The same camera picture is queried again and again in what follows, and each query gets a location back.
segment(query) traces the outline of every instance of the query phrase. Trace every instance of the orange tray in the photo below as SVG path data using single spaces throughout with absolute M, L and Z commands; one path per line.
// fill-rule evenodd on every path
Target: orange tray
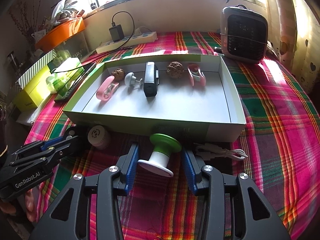
M 35 44 L 35 48 L 48 53 L 60 43 L 66 41 L 84 29 L 85 25 L 82 17 L 75 18 L 71 21 L 58 25 L 48 32 L 41 40 L 39 40 L 38 43 Z

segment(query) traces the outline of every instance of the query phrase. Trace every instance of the blue gripper pad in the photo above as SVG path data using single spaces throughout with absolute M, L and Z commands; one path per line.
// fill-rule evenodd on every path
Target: blue gripper pad
M 184 169 L 184 174 L 187 179 L 188 187 L 192 191 L 193 195 L 197 195 L 198 187 L 196 183 L 196 172 L 193 168 L 193 165 L 190 160 L 189 153 L 186 149 L 183 148 L 181 152 L 181 161 Z
M 45 151 L 47 150 L 49 147 L 51 147 L 52 145 L 56 144 L 56 143 L 59 143 L 63 141 L 63 136 L 60 136 L 58 138 L 55 138 L 55 139 L 51 139 L 51 140 L 48 140 L 44 143 L 44 145 L 41 147 L 41 150 L 42 151 Z
M 139 147 L 138 145 L 135 147 L 129 167 L 128 167 L 128 171 L 127 171 L 127 175 L 126 175 L 126 185 L 124 190 L 126 191 L 126 193 L 128 194 L 130 190 L 132 190 L 133 188 L 133 184 L 134 184 L 134 179 L 136 177 L 136 172 L 137 172 L 137 165 L 138 165 L 138 159 L 139 159 L 139 154 L 138 151 Z

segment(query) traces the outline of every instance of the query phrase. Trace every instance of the space heater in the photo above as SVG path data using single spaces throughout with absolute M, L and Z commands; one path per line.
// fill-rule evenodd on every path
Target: space heater
M 226 57 L 258 64 L 266 54 L 267 41 L 265 17 L 239 5 L 222 10 L 221 50 Z

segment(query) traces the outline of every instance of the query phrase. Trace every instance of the black heater grille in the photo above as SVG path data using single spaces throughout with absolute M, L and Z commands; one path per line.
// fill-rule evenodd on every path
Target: black heater grille
M 230 54 L 260 61 L 264 57 L 266 36 L 267 27 L 263 22 L 234 14 L 229 16 L 228 52 Z

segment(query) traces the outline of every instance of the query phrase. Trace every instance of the yellow box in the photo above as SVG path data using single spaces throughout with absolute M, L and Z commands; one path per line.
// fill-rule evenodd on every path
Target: yellow box
M 13 103 L 21 112 L 37 108 L 42 100 L 50 94 L 45 82 L 45 79 L 50 75 L 50 70 L 46 65 L 30 80 L 25 88 L 17 94 Z

